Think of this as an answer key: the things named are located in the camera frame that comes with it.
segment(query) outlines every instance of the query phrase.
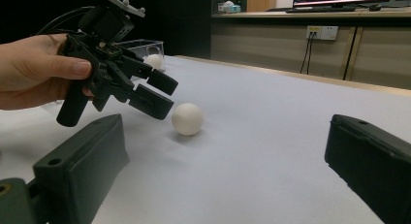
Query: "screw hole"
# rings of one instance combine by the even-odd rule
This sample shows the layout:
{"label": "screw hole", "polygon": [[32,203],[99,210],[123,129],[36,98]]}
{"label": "screw hole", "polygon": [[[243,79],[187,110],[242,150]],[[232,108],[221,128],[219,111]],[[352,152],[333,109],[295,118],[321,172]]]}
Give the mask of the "screw hole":
{"label": "screw hole", "polygon": [[0,184],[0,196],[6,194],[12,186],[8,183]]}
{"label": "screw hole", "polygon": [[57,165],[59,163],[61,163],[61,159],[52,159],[52,160],[48,161],[48,164],[50,166],[54,166],[54,165]]}

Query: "cabinet door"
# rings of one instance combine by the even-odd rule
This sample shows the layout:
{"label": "cabinet door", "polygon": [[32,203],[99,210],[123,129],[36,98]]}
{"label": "cabinet door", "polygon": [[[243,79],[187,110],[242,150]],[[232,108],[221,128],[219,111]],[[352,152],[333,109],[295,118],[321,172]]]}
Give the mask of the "cabinet door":
{"label": "cabinet door", "polygon": [[350,80],[411,89],[411,28],[365,27]]}
{"label": "cabinet door", "polygon": [[275,8],[276,0],[247,0],[247,12],[264,12]]}
{"label": "cabinet door", "polygon": [[307,54],[306,26],[213,23],[211,59],[280,71],[342,79],[350,27],[338,27],[335,41],[312,42]]}

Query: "wooden cabinet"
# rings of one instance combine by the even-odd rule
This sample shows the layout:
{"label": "wooden cabinet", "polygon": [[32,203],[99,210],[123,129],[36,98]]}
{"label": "wooden cabinet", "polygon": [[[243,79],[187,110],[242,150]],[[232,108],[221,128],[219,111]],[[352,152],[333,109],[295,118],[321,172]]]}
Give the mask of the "wooden cabinet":
{"label": "wooden cabinet", "polygon": [[247,12],[264,12],[275,8],[276,0],[247,0]]}
{"label": "wooden cabinet", "polygon": [[[411,8],[214,16],[211,59],[411,89],[410,20]],[[309,43],[307,25],[338,26],[336,39]]]}

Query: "hand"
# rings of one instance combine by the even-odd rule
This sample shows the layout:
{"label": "hand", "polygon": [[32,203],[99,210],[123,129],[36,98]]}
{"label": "hand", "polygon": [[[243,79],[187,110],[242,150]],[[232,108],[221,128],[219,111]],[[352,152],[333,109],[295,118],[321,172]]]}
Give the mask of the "hand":
{"label": "hand", "polygon": [[0,110],[63,100],[71,80],[90,76],[90,62],[57,55],[65,40],[65,34],[39,35],[0,45]]}

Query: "power cord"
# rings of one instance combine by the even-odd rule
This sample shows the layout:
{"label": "power cord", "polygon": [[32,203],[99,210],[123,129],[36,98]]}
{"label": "power cord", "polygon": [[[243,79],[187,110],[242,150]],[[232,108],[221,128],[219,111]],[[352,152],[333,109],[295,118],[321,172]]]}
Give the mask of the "power cord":
{"label": "power cord", "polygon": [[77,8],[74,9],[66,14],[63,14],[48,24],[44,26],[40,31],[38,31],[35,35],[42,35],[42,34],[51,34],[51,33],[62,33],[62,32],[70,32],[70,30],[64,30],[64,29],[56,29],[57,26],[63,24],[64,22],[69,21],[70,19],[77,17],[77,16],[84,16],[88,11],[93,9],[93,6],[89,7],[82,7],[82,8]]}
{"label": "power cord", "polygon": [[308,62],[307,62],[307,69],[306,69],[306,73],[308,74],[308,70],[309,70],[309,62],[311,61],[311,49],[312,49],[312,42],[314,40],[314,37],[317,35],[316,32],[310,32],[309,36],[308,36],[308,40],[307,40],[307,46],[305,48],[305,56],[304,56],[304,60],[302,61],[302,65],[301,65],[301,69],[300,69],[300,74],[302,74],[302,69],[304,68],[304,64],[305,64],[305,59],[307,57],[308,54]]}

